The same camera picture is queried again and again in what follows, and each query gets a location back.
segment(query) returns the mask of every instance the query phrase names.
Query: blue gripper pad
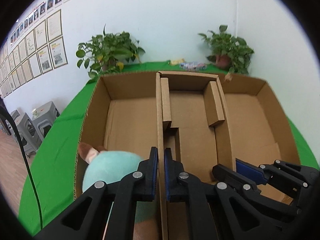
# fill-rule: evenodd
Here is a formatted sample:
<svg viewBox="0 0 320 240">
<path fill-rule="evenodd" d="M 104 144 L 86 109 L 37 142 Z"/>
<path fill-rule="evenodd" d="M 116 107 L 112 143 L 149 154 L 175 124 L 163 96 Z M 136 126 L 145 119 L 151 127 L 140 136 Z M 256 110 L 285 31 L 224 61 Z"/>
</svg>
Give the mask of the blue gripper pad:
<svg viewBox="0 0 320 240">
<path fill-rule="evenodd" d="M 260 168 L 253 165 L 246 165 L 245 162 L 242 162 L 236 159 L 236 172 L 247 177 L 248 179 L 253 180 L 257 185 L 263 184 L 266 185 L 268 180 L 263 176 L 263 171 L 259 171 Z"/>
</svg>

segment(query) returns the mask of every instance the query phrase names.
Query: black cable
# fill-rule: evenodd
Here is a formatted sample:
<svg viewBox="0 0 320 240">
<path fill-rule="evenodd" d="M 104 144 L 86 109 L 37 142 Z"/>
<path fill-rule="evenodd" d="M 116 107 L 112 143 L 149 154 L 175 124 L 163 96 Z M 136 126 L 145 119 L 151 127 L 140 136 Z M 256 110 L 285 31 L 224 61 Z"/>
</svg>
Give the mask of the black cable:
<svg viewBox="0 0 320 240">
<path fill-rule="evenodd" d="M 30 181 L 31 181 L 33 192 L 35 193 L 35 196 L 36 196 L 38 209 L 39 209 L 40 228 L 42 229 L 43 228 L 43 223 L 42 223 L 42 213 L 41 213 L 40 201 L 39 201 L 38 193 L 37 193 L 37 190 L 36 190 L 36 187 L 35 187 L 35 183 L 33 182 L 33 178 L 32 178 L 32 175 L 31 175 L 29 163 L 28 163 L 27 157 L 26 157 L 26 153 L 24 152 L 24 149 L 23 149 L 23 145 L 22 145 L 22 141 L 21 141 L 21 138 L 20 138 L 20 134 L 19 134 L 18 128 L 17 128 L 12 116 L 2 106 L 0 106 L 0 115 L 2 117 L 4 117 L 5 120 L 8 120 L 8 122 L 11 125 L 11 127 L 12 127 L 12 129 L 14 131 L 14 134 L 15 134 L 17 140 L 18 140 L 18 143 L 19 143 L 19 146 L 20 146 L 20 150 L 21 150 L 21 153 L 22 153 L 22 157 L 23 157 L 23 160 L 24 160 L 24 163 L 26 165 L 26 168 L 27 168 L 27 171 L 28 171 L 28 175 L 29 175 L 29 178 L 30 178 Z"/>
</svg>

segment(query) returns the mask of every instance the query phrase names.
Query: yellow leaf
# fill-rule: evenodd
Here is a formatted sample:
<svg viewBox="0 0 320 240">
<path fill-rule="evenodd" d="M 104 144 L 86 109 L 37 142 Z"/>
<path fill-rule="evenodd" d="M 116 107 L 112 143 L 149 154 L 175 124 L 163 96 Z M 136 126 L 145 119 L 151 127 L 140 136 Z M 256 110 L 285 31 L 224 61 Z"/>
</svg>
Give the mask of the yellow leaf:
<svg viewBox="0 0 320 240">
<path fill-rule="evenodd" d="M 122 71 L 124 64 L 122 62 L 117 62 L 117 66 L 120 68 L 120 71 Z"/>
</svg>

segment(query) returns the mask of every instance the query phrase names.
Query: table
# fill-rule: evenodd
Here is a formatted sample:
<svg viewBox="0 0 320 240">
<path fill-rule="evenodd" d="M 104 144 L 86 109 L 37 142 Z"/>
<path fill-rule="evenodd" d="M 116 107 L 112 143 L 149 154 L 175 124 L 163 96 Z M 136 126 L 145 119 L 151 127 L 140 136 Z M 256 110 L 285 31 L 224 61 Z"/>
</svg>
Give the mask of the table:
<svg viewBox="0 0 320 240">
<path fill-rule="evenodd" d="M 125 66 L 124 72 L 181 70 L 165 62 L 147 62 Z M 224 73 L 209 65 L 204 73 Z M 40 146 L 31 166 L 39 195 L 43 225 L 47 225 L 73 202 L 77 145 L 84 115 L 95 83 L 87 84 L 56 119 Z M 302 165 L 319 169 L 318 163 L 295 125 L 288 119 Z M 19 220 L 34 236 L 40 230 L 36 199 L 27 177 L 23 187 Z"/>
</svg>

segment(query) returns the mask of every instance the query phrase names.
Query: gray plastic stool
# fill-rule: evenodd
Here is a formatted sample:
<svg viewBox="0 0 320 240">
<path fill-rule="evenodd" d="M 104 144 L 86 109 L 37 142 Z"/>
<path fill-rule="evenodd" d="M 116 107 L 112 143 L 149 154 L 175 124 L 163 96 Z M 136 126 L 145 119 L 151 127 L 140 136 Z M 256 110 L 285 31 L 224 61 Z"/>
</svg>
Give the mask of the gray plastic stool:
<svg viewBox="0 0 320 240">
<path fill-rule="evenodd" d="M 52 101 L 38 107 L 36 112 L 37 116 L 32 116 L 32 122 L 41 140 L 44 140 L 60 113 Z"/>
<path fill-rule="evenodd" d="M 32 121 L 26 113 L 21 114 L 14 120 L 23 144 L 23 149 L 27 156 L 31 152 L 37 152 L 41 145 L 41 139 Z"/>
<path fill-rule="evenodd" d="M 16 120 L 16 118 L 20 115 L 18 110 L 14 110 L 10 113 L 10 115 L 12 116 L 13 120 Z"/>
</svg>

